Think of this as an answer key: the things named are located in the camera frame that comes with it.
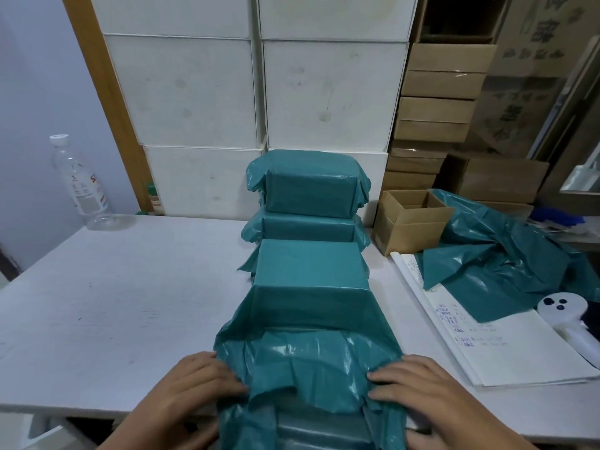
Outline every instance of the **plastic water bottle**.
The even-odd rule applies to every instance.
[[[88,229],[104,230],[115,223],[104,189],[92,168],[69,146],[68,134],[51,135],[55,147],[52,164]]]

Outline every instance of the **cardboard box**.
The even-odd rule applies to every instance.
[[[457,150],[457,143],[419,142],[417,140],[393,140],[389,155],[398,158],[444,159],[449,152]]]
[[[387,159],[387,166],[385,169],[394,172],[437,174],[440,171],[443,163],[443,159],[395,158],[390,156]]]
[[[514,202],[485,202],[483,200],[476,200],[485,206],[488,206],[494,210],[504,213],[505,215],[511,216],[519,221],[527,221],[529,215],[533,211],[533,206],[526,203],[514,203]]]
[[[382,192],[394,189],[429,189],[435,181],[435,174],[386,171],[381,189]]]
[[[384,256],[435,248],[454,213],[431,191],[386,191],[379,203],[373,241]]]
[[[556,78],[488,76],[464,147],[481,144],[508,158],[525,158],[565,81]]]
[[[506,0],[421,0],[415,43],[491,44]]]
[[[469,125],[466,123],[432,123],[396,120],[394,139],[428,142],[463,142]]]
[[[413,44],[406,69],[485,74],[494,53],[492,44]]]
[[[532,203],[547,170],[547,162],[449,153],[434,187],[472,200]]]
[[[401,97],[398,118],[419,122],[470,123],[475,101],[435,97]]]
[[[600,0],[512,0],[490,74],[566,78],[598,31]]]
[[[484,84],[481,72],[406,71],[402,96],[477,99]]]

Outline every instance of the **light blue wall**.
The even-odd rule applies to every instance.
[[[61,0],[0,0],[0,245],[23,269],[82,226],[50,164],[67,133],[117,213],[138,203]]]

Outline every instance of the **crumpled teal plastic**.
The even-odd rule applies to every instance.
[[[555,292],[600,301],[600,280],[583,253],[482,204],[433,193],[456,211],[440,246],[416,256],[425,289],[442,283],[478,322],[531,310]]]
[[[242,229],[242,239],[251,243],[260,243],[267,238],[353,242],[361,251],[371,244],[358,215],[345,219],[323,218],[271,213],[261,208]]]
[[[356,159],[319,151],[269,151],[248,165],[246,181],[268,212],[329,218],[352,218],[371,190]]]
[[[250,390],[219,404],[223,450],[405,449],[404,408],[367,397],[402,352],[356,243],[264,240],[214,349]]]

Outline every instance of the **left hand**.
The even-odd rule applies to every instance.
[[[190,435],[186,418],[219,398],[236,397],[248,389],[215,352],[182,359],[137,405],[99,450],[199,450],[218,437],[215,418]]]

